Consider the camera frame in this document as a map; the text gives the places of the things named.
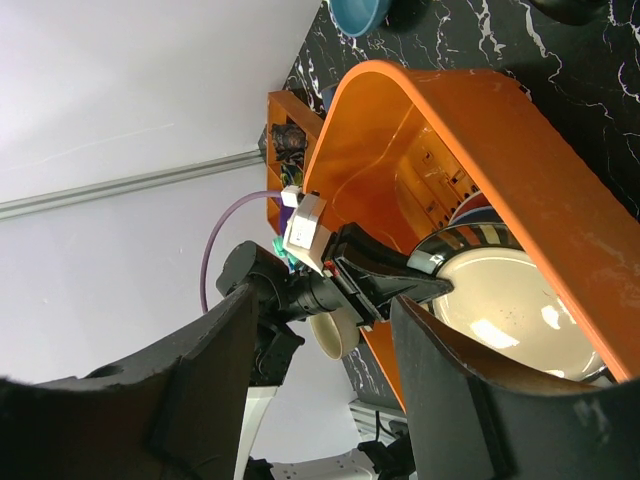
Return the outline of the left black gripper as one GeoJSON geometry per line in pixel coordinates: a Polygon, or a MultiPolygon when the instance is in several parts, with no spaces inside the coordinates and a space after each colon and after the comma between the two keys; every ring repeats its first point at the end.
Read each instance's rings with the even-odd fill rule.
{"type": "Polygon", "coordinates": [[[451,281],[409,269],[408,257],[379,242],[356,223],[331,234],[323,255],[324,272],[360,317],[358,326],[373,329],[390,318],[391,301],[404,295],[418,304],[451,293],[451,281]]]}

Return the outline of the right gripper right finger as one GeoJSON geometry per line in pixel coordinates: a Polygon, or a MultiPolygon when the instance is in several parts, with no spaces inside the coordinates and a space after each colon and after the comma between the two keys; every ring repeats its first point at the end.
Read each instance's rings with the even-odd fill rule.
{"type": "Polygon", "coordinates": [[[638,478],[637,380],[595,387],[542,373],[405,296],[391,327],[419,478],[638,478]]]}

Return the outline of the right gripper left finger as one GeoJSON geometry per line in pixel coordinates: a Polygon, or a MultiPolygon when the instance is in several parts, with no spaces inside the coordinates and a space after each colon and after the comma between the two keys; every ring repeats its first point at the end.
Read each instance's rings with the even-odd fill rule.
{"type": "Polygon", "coordinates": [[[230,479],[257,331],[249,287],[84,378],[1,383],[5,479],[230,479]]]}

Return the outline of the beige grey ceramic bowl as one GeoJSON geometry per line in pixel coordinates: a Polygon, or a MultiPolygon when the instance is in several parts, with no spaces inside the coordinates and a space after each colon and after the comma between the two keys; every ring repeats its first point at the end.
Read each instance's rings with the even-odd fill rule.
{"type": "Polygon", "coordinates": [[[332,360],[341,360],[359,344],[360,330],[346,308],[312,315],[308,321],[318,345],[332,360]]]}

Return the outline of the black striped cream plate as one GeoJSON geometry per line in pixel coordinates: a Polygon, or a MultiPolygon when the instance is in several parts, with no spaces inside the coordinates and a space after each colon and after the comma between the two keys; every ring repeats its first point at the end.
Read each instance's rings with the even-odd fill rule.
{"type": "Polygon", "coordinates": [[[452,283],[425,303],[450,328],[533,369],[577,382],[605,362],[503,223],[449,226],[426,237],[409,267],[452,283]]]}

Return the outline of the red floral ceramic plate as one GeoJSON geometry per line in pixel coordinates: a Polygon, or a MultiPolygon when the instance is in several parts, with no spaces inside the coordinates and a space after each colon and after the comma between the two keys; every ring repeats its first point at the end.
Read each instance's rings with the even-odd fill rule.
{"type": "Polygon", "coordinates": [[[448,225],[467,223],[501,222],[497,211],[481,191],[466,198],[453,212],[448,225]]]}

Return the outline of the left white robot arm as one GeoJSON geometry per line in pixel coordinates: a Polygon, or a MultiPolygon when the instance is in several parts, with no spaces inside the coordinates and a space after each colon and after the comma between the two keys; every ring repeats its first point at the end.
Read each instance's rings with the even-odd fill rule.
{"type": "Polygon", "coordinates": [[[411,441],[401,434],[389,445],[362,442],[349,452],[296,464],[253,460],[250,450],[269,400],[281,386],[302,337],[293,321],[314,324],[317,341],[327,352],[343,354],[349,335],[386,321],[391,301],[406,295],[419,304],[453,290],[450,281],[381,244],[355,223],[325,233],[316,243],[316,267],[298,261],[293,270],[252,241],[228,256],[216,287],[223,296],[250,285],[258,302],[257,336],[247,404],[233,479],[406,479],[415,471],[411,441]]]}

